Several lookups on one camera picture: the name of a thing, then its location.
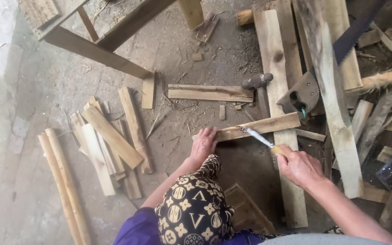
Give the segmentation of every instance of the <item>person's right hand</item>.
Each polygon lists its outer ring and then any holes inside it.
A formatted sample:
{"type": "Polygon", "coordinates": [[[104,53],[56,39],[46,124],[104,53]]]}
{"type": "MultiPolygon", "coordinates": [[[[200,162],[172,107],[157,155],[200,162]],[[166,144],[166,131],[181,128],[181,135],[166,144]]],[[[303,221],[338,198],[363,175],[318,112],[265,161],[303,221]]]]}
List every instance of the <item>person's right hand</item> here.
{"type": "Polygon", "coordinates": [[[304,151],[293,151],[287,145],[279,147],[285,154],[276,154],[279,170],[298,187],[308,191],[311,186],[327,180],[319,160],[304,151]]]}

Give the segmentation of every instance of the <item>wooden handle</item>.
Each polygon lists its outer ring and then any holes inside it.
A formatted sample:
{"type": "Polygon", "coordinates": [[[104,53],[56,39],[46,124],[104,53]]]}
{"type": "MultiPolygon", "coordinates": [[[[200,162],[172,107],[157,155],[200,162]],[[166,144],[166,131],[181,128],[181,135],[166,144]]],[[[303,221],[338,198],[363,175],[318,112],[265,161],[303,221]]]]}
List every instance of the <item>wooden handle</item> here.
{"type": "Polygon", "coordinates": [[[272,153],[273,154],[279,153],[285,156],[284,151],[279,146],[273,146],[272,153]]]}

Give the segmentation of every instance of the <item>saw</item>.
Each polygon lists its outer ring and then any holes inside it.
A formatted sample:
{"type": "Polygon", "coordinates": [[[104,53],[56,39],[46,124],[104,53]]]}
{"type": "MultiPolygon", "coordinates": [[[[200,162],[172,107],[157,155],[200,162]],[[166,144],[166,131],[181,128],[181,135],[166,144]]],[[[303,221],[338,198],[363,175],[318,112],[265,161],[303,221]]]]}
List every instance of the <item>saw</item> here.
{"type": "MultiPolygon", "coordinates": [[[[332,47],[338,66],[368,29],[386,1],[374,0],[371,6],[334,42],[332,47]]],[[[312,67],[277,103],[282,106],[285,114],[297,112],[302,120],[315,107],[319,97],[320,90],[312,67]]]]}

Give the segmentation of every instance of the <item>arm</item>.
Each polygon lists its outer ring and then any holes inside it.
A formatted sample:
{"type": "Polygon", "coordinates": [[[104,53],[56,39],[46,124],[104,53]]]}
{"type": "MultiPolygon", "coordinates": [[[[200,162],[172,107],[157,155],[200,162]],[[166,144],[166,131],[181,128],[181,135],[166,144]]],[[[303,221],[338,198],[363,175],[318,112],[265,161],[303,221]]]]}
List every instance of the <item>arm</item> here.
{"type": "Polygon", "coordinates": [[[203,164],[205,159],[210,154],[214,153],[217,141],[213,142],[214,136],[216,135],[217,128],[205,128],[199,131],[196,139],[193,141],[192,151],[190,156],[184,160],[181,166],[173,172],[142,204],[143,207],[155,208],[158,204],[163,202],[164,193],[169,190],[173,182],[177,180],[179,176],[188,174],[189,172],[197,171],[203,164]]]}
{"type": "Polygon", "coordinates": [[[332,217],[346,235],[392,244],[392,236],[365,214],[327,178],[319,160],[305,152],[280,146],[285,156],[276,154],[279,170],[291,182],[306,190],[332,217]]]}

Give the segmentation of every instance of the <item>dirt floor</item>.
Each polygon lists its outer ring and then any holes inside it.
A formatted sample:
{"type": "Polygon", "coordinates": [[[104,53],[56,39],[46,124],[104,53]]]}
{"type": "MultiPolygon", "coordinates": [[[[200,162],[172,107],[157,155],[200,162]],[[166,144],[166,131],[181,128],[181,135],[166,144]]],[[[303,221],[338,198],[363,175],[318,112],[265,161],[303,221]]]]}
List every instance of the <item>dirt floor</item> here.
{"type": "MultiPolygon", "coordinates": [[[[117,21],[133,10],[140,1],[110,2],[105,8],[101,0],[91,0],[86,11],[95,19],[95,29],[102,36],[117,21]]],[[[348,0],[349,12],[357,16],[367,3],[348,0]]],[[[243,113],[260,119],[258,105],[242,105],[234,111],[233,103],[217,101],[164,99],[168,84],[238,86],[242,80],[262,72],[261,57],[252,24],[237,27],[234,14],[249,9],[253,1],[204,0],[204,13],[214,11],[221,20],[209,42],[195,44],[195,33],[186,25],[177,3],[172,4],[141,31],[131,37],[116,53],[157,72],[155,107],[139,109],[143,130],[147,132],[158,112],[162,120],[148,139],[155,174],[139,174],[144,198],[133,200],[139,207],[160,185],[156,174],[172,173],[188,157],[191,136],[200,128],[224,128],[249,122],[243,113]],[[201,51],[203,61],[192,62],[191,54],[201,51]],[[219,120],[219,105],[226,105],[226,120],[219,120]]],[[[392,27],[392,3],[385,6],[376,19],[386,30],[392,27]]],[[[64,27],[87,37],[78,15],[64,27]]],[[[67,114],[82,110],[90,96],[110,102],[111,119],[122,116],[117,90],[134,89],[137,104],[141,101],[142,81],[102,64],[85,59],[45,42],[37,42],[14,0],[0,3],[0,244],[71,244],[66,220],[61,209],[57,187],[43,156],[37,135],[47,127],[63,134],[68,132],[67,114]]],[[[392,53],[374,45],[363,50],[376,56],[375,62],[358,59],[362,77],[392,68],[392,53]]],[[[376,96],[367,96],[375,102],[376,96]]],[[[316,116],[301,128],[325,132],[324,116],[316,116]]],[[[97,244],[111,244],[122,223],[131,215],[119,198],[105,197],[96,172],[81,154],[70,134],[60,136],[72,168],[92,239],[97,244]]],[[[323,159],[324,143],[298,138],[300,149],[323,159]]],[[[372,149],[363,168],[365,180],[384,188],[374,177],[383,163],[375,157],[383,146],[392,147],[392,132],[384,131],[372,149]]],[[[267,148],[251,138],[221,142],[217,152],[222,159],[219,177],[226,190],[238,183],[253,198],[279,233],[286,232],[279,173],[274,169],[267,148]]],[[[315,201],[306,196],[310,231],[323,232],[333,220],[315,201]]],[[[384,207],[361,199],[354,200],[365,212],[378,219],[384,207]]]]}

